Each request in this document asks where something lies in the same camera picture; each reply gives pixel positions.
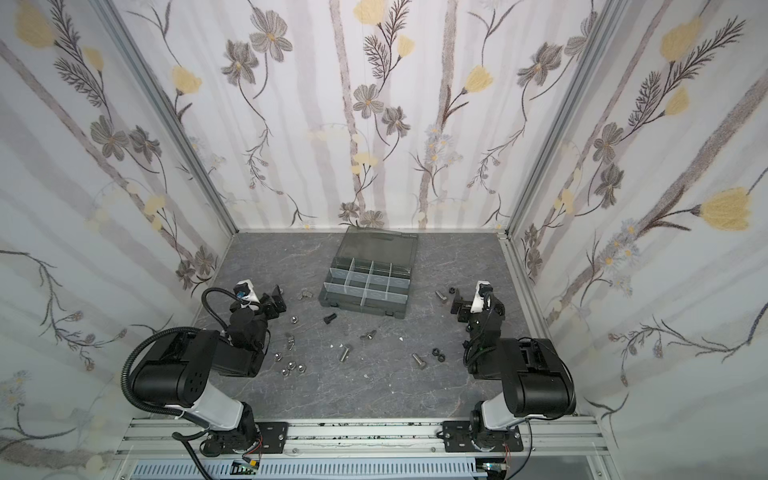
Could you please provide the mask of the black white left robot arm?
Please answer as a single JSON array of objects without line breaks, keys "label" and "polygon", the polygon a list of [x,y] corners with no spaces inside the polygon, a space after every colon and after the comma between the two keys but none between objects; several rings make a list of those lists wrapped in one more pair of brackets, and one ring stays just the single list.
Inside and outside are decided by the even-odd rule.
[{"label": "black white left robot arm", "polygon": [[215,329],[173,327],[142,341],[128,356],[120,374],[126,400],[144,412],[186,420],[200,432],[175,432],[193,460],[220,455],[280,454],[288,425],[258,423],[252,407],[212,384],[210,377],[254,378],[268,354],[269,323],[287,309],[280,286],[258,295],[244,280],[225,296],[230,317],[210,316]]}]

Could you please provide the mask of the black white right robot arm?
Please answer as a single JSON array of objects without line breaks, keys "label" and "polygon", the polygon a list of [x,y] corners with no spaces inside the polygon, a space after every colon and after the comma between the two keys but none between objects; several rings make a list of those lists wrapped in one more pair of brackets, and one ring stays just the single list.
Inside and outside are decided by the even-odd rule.
[{"label": "black white right robot arm", "polygon": [[466,325],[462,363],[476,380],[498,381],[501,392],[476,404],[465,427],[446,424],[447,450],[520,451],[513,436],[532,420],[554,421],[576,408],[574,381],[552,342],[546,338],[504,338],[505,305],[493,287],[479,282],[471,299],[455,287],[451,313]]}]

